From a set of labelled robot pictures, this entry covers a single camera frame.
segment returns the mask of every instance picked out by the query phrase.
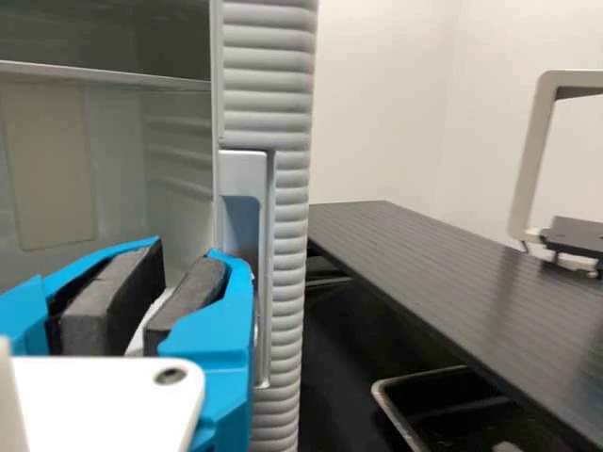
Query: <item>dark floor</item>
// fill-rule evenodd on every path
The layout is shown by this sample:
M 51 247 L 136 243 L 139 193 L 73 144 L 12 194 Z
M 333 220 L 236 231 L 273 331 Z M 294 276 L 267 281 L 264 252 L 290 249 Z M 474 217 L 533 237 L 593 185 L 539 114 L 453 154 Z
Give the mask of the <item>dark floor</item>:
M 301 452 L 410 450 L 372 383 L 457 363 L 354 282 L 307 291 L 302 356 Z

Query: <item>blue plastic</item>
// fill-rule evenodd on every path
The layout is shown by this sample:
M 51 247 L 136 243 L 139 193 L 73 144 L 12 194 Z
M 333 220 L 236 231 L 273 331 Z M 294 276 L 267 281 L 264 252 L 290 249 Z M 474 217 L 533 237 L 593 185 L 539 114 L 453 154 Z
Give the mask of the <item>blue plastic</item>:
M 13 353 L 48 354 L 44 322 L 48 303 L 57 291 L 103 260 L 152 246 L 157 240 L 149 237 L 98 250 L 46 278 L 35 276 L 0 295 L 0 334 L 10 338 Z M 252 271 L 242 259 L 220 251 L 211 250 L 207 255 L 227 265 L 223 297 L 181 318 L 158 352 L 191 360 L 205 372 L 204 407 L 189 450 L 246 451 L 253 393 Z
M 40 275 L 0 295 L 0 334 L 8 336 L 13 355 L 47 355 L 48 340 L 44 322 L 48 304 L 65 284 L 83 275 L 93 266 L 126 251 L 152 246 L 153 236 L 95 251 L 61 270 L 42 278 Z
M 158 352 L 185 358 L 205 372 L 201 419 L 190 451 L 246 451 L 252 410 L 253 284 L 249 265 L 212 250 L 208 257 L 228 266 L 222 299 L 176 323 Z

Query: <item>metal tray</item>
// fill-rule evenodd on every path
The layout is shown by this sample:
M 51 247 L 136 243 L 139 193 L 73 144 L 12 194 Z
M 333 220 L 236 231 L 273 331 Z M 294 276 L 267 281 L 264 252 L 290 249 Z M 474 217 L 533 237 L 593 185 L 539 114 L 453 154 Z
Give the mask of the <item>metal tray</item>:
M 577 450 L 466 366 L 381 379 L 371 392 L 414 452 Z

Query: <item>black foam pad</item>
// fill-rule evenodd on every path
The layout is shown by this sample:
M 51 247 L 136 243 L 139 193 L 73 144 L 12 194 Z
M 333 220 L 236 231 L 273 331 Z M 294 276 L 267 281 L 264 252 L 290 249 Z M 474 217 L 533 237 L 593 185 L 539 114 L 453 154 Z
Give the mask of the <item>black foam pad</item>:
M 60 316 L 62 354 L 123 355 L 165 285 L 160 241 L 113 258 Z
M 168 337 L 178 319 L 214 301 L 226 284 L 226 265 L 201 258 L 193 264 L 174 293 L 144 326 L 144 355 L 156 356 L 157 347 Z

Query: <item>black desk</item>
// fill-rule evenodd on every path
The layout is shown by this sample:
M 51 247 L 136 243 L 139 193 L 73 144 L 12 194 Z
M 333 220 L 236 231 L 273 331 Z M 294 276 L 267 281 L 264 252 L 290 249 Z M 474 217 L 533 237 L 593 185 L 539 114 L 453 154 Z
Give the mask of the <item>black desk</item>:
M 310 207 L 309 245 L 579 446 L 603 449 L 603 288 L 397 207 Z

